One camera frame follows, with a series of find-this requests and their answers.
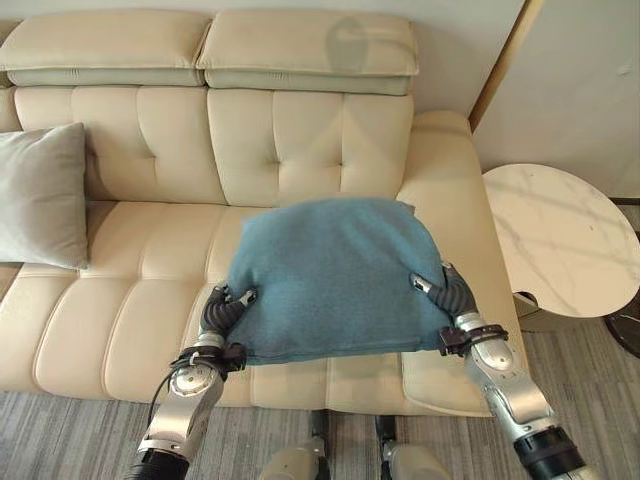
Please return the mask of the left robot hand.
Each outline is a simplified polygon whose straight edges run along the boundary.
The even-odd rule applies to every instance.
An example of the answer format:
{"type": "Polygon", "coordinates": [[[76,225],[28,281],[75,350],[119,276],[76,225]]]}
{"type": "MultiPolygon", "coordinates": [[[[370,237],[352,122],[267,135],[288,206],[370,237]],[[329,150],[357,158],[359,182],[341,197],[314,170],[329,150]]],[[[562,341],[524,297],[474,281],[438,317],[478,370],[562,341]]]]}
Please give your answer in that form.
{"type": "Polygon", "coordinates": [[[249,289],[239,297],[233,297],[227,284],[214,286],[200,316],[199,334],[214,334],[227,339],[256,299],[255,289],[249,289]]]}

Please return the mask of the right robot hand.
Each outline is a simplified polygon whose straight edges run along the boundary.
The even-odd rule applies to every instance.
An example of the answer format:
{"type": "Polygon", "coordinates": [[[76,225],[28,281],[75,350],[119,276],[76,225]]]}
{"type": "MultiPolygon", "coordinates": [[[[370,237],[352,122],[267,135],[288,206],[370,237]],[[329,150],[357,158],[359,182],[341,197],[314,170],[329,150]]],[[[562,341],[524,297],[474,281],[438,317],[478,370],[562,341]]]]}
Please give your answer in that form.
{"type": "Polygon", "coordinates": [[[410,281],[413,287],[427,298],[460,327],[471,318],[479,318],[479,309],[473,292],[457,269],[449,262],[441,263],[444,284],[438,286],[417,273],[412,273],[410,281]]]}

